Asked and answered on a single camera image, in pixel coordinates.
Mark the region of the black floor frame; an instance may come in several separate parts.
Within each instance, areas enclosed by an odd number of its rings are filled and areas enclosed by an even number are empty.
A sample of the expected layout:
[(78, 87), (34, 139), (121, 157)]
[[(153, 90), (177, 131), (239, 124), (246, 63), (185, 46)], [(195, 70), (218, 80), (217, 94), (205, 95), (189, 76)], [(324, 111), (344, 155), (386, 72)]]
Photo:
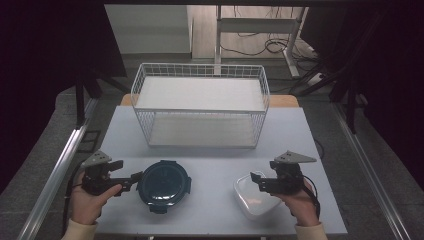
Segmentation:
[(93, 153), (96, 150), (100, 138), (100, 130), (86, 131), (77, 148), (78, 153)]

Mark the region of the white panel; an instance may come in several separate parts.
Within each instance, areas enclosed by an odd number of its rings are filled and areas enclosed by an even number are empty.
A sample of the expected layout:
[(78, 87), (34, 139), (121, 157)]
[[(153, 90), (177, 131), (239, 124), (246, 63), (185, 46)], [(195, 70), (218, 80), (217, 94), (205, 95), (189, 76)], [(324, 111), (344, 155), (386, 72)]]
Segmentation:
[(121, 54), (192, 52), (193, 18), (187, 5), (106, 5)]

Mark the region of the wooden table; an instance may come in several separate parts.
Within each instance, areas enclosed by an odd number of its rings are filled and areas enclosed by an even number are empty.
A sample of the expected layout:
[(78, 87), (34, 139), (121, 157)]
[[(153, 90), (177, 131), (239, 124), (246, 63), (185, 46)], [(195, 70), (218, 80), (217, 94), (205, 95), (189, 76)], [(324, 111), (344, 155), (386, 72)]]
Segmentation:
[[(120, 103), (121, 106), (131, 106), (131, 96), (126, 94)], [(299, 107), (298, 100), (292, 95), (271, 95), (269, 106), (272, 108)]]

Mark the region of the round dark blue lidded container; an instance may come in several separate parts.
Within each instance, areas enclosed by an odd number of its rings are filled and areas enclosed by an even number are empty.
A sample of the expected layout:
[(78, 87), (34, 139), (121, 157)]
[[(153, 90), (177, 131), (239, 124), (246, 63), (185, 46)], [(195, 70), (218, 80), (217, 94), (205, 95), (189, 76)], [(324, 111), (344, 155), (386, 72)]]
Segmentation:
[(190, 193), (191, 182), (186, 170), (176, 161), (161, 160), (144, 171), (137, 191), (150, 212), (166, 214)]

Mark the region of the person's left hand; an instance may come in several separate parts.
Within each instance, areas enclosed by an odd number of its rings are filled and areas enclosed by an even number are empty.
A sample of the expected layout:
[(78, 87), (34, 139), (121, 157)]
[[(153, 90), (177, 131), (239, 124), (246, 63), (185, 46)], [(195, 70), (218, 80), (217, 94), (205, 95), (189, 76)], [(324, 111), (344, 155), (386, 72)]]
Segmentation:
[(75, 187), (71, 194), (71, 220), (83, 225), (93, 225), (100, 216), (103, 206), (121, 189), (122, 186), (117, 184), (95, 196), (87, 193), (81, 186)]

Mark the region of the white rectangular lidded container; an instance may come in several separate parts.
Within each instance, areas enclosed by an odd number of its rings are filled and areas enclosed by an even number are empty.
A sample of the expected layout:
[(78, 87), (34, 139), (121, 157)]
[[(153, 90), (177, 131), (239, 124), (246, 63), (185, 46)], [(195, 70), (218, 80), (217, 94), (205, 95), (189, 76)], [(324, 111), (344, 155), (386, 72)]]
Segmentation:
[(239, 178), (233, 183), (235, 199), (249, 220), (258, 220), (269, 215), (281, 200), (267, 192), (261, 192), (257, 183), (251, 179), (251, 174)]

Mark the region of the white power strip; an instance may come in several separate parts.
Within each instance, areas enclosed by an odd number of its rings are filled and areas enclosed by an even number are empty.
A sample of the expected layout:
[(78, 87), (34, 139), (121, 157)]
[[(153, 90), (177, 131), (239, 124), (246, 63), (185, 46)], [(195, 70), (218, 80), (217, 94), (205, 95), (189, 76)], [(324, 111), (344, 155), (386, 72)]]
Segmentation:
[(324, 73), (315, 74), (310, 80), (307, 81), (309, 86), (315, 85), (326, 77)]

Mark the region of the white desk frame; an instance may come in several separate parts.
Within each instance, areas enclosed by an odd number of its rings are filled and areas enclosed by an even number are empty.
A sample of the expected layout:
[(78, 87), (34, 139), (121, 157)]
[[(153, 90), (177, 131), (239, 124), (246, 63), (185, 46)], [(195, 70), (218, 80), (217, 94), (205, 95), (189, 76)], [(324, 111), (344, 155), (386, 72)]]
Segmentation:
[(223, 18), (221, 6), (216, 7), (216, 43), (214, 63), (221, 63), (221, 34), (222, 33), (275, 33), (289, 35), (288, 44), (283, 50), (290, 74), (299, 78), (300, 74), (293, 58), (293, 48), (297, 39), (306, 8), (301, 7), (295, 18), (265, 19), (265, 18)]

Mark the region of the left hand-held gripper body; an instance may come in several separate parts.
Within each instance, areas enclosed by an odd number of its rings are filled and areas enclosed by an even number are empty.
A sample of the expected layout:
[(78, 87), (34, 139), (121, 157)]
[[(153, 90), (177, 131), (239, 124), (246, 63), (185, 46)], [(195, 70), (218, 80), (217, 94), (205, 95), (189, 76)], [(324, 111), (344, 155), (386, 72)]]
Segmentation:
[(87, 193), (99, 196), (113, 186), (111, 172), (107, 171), (110, 162), (113, 162), (112, 158), (98, 150), (81, 164), (84, 169), (81, 187)]

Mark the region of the black stand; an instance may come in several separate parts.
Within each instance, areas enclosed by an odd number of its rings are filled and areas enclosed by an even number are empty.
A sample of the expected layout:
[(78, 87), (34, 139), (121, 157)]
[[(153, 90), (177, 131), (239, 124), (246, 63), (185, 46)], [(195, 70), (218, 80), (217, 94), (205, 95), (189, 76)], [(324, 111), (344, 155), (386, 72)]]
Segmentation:
[(84, 92), (88, 93), (88, 96), (91, 100), (98, 100), (102, 96), (102, 89), (98, 83), (98, 79), (106, 82), (112, 87), (120, 90), (121, 92), (127, 94), (130, 92), (130, 89), (124, 84), (120, 83), (118, 80), (110, 77), (99, 71), (92, 70), (89, 73), (78, 77), (75, 82), (75, 97), (76, 97), (76, 128), (80, 129), (85, 120), (87, 119), (86, 114), (88, 110), (86, 109), (85, 96)]
[[(359, 66), (365, 61), (365, 52), (384, 14), (380, 8), (371, 7), (312, 7), (301, 31), (301, 38), (317, 51), (319, 61), (289, 93), (306, 96), (334, 83), (329, 99), (340, 102), (347, 97), (346, 122), (354, 134)], [(317, 73), (326, 77), (309, 86), (307, 81)]]

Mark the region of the white wire rack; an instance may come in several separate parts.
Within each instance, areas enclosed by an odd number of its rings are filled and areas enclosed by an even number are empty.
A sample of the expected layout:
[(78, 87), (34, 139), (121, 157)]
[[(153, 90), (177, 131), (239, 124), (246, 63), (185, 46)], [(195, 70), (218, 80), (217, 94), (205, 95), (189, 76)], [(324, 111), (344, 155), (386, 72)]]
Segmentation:
[(261, 65), (143, 63), (130, 101), (152, 147), (254, 148), (270, 91)]

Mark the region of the metal rail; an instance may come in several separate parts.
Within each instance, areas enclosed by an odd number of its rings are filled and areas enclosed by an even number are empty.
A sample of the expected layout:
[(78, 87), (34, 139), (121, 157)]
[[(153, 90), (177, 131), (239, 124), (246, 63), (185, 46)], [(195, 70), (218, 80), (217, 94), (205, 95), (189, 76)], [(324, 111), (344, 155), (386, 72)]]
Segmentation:
[(394, 237), (396, 240), (412, 240), (399, 211), (374, 170), (362, 144), (349, 128), (342, 106), (332, 104), (332, 108)]
[(23, 225), (17, 240), (34, 240), (46, 215), (52, 204), (60, 184), (62, 183), (66, 172), (72, 162), (83, 136), (87, 130), (87, 126), (92, 119), (93, 112), (98, 103), (98, 99), (90, 98), (84, 107), (84, 119), (82, 125), (76, 127), (63, 151), (61, 152), (49, 178), (47, 179), (34, 207), (32, 208), (25, 224)]

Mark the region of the person's right hand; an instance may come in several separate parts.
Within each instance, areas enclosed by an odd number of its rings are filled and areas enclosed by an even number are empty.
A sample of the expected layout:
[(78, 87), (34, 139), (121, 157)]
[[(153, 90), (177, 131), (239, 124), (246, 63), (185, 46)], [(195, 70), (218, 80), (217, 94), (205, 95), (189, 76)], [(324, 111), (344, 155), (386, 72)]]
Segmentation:
[(304, 190), (293, 195), (275, 194), (275, 197), (280, 198), (289, 208), (298, 226), (314, 227), (320, 224), (313, 200)]

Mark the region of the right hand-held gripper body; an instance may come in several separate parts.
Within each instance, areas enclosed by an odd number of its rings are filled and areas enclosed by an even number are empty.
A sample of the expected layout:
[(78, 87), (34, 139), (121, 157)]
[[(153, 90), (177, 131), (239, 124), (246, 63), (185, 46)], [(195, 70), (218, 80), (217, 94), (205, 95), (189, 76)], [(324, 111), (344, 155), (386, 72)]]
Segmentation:
[(303, 154), (286, 151), (274, 158), (273, 161), (281, 162), (282, 168), (275, 171), (280, 190), (277, 194), (293, 195), (303, 188), (304, 176), (300, 168), (300, 163), (313, 163), (317, 159)]

